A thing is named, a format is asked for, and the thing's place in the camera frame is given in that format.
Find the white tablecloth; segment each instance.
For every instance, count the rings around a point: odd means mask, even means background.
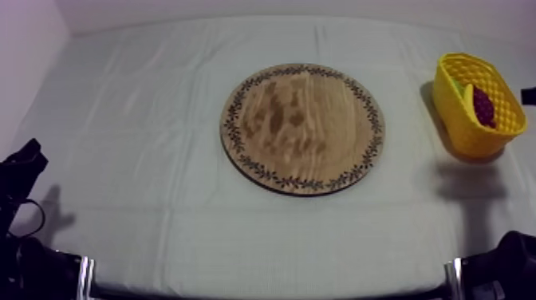
[[[366,19],[222,18],[76,37],[14,149],[42,143],[50,164],[32,196],[57,200],[48,241],[95,258],[100,284],[240,298],[433,288],[448,260],[489,250],[512,229],[536,233],[536,167],[523,159],[533,133],[484,165],[443,146],[425,103],[438,57],[455,51],[493,62],[516,95],[536,85],[530,49]],[[235,86],[294,62],[356,78],[385,117],[378,164],[333,195],[264,190],[220,144]]]

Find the green item in basket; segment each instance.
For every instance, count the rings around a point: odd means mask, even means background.
[[[462,86],[461,83],[459,83],[457,80],[455,79],[452,79],[452,83],[454,83],[454,86],[456,87],[456,89],[458,90],[458,93],[460,96],[463,97],[464,93],[465,93],[465,88]]]

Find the wood grain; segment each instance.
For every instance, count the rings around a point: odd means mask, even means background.
[[[369,91],[320,65],[277,65],[248,77],[220,121],[236,168],[291,195],[323,195],[361,180],[381,154],[384,133]]]

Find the red fruit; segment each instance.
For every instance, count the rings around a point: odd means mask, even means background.
[[[476,86],[473,89],[473,105],[475,106],[476,118],[479,119],[480,124],[491,128],[497,127],[493,121],[495,114],[493,103],[486,93]]]

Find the yellow basket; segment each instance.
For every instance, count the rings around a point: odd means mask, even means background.
[[[497,128],[479,123],[473,104],[463,99],[452,79],[463,86],[473,84],[489,96]],[[433,99],[452,146],[465,156],[491,156],[526,129],[525,114],[495,67],[465,53],[447,53],[439,59]]]

